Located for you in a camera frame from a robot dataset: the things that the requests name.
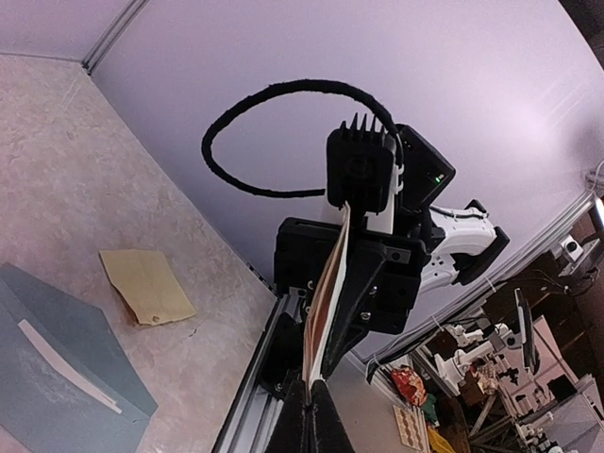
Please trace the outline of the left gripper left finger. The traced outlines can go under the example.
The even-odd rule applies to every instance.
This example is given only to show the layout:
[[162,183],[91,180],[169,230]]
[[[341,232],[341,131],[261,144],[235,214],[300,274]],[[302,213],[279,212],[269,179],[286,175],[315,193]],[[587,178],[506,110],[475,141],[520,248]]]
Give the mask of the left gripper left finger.
[[268,453],[302,453],[308,449],[306,383],[294,381],[268,443]]

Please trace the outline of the blue envelope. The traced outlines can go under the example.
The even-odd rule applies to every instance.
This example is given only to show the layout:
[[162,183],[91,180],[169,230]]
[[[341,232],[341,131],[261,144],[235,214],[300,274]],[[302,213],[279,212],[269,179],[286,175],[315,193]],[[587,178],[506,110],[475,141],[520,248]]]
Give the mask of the blue envelope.
[[100,309],[1,267],[1,426],[31,452],[134,452],[158,408]]

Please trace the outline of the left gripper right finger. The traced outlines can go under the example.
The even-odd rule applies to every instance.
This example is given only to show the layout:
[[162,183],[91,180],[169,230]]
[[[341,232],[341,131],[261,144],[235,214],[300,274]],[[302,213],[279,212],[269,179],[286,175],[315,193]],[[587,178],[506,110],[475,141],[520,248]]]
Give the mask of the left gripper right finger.
[[310,387],[307,421],[308,452],[345,453],[354,451],[327,384],[323,380],[315,380]]

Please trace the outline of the lined letter paper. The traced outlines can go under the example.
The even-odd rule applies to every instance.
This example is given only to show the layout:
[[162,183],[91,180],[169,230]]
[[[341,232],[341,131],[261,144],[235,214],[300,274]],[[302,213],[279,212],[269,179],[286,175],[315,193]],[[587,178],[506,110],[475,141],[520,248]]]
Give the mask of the lined letter paper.
[[327,340],[333,327],[339,297],[344,286],[350,219],[351,208],[345,202],[342,227],[316,284],[306,320],[303,338],[302,380],[306,384],[308,400],[310,400],[313,383],[323,379],[322,361],[326,355]]

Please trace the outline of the yellow paper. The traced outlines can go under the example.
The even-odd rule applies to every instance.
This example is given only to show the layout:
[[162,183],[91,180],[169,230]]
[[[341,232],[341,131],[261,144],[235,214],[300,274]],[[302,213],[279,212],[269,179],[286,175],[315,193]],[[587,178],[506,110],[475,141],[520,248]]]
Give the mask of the yellow paper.
[[197,314],[163,253],[127,249],[101,250],[99,255],[110,284],[139,325],[154,327]]

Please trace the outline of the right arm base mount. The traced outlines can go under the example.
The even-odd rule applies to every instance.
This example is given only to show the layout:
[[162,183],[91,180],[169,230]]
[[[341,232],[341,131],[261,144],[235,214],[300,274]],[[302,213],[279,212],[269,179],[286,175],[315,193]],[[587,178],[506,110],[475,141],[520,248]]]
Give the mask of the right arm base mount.
[[303,324],[287,312],[281,313],[260,369],[260,386],[272,397],[283,400],[293,381],[301,376]]

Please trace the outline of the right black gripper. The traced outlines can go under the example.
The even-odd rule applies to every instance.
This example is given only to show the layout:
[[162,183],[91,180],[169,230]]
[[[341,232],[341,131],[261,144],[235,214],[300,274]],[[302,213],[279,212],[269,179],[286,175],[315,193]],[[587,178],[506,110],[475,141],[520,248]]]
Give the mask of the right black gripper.
[[[274,255],[277,292],[316,284],[339,233],[332,224],[286,219],[279,227]],[[324,378],[368,331],[403,331],[426,261],[422,241],[368,230],[350,235],[347,252],[344,286],[323,358]]]

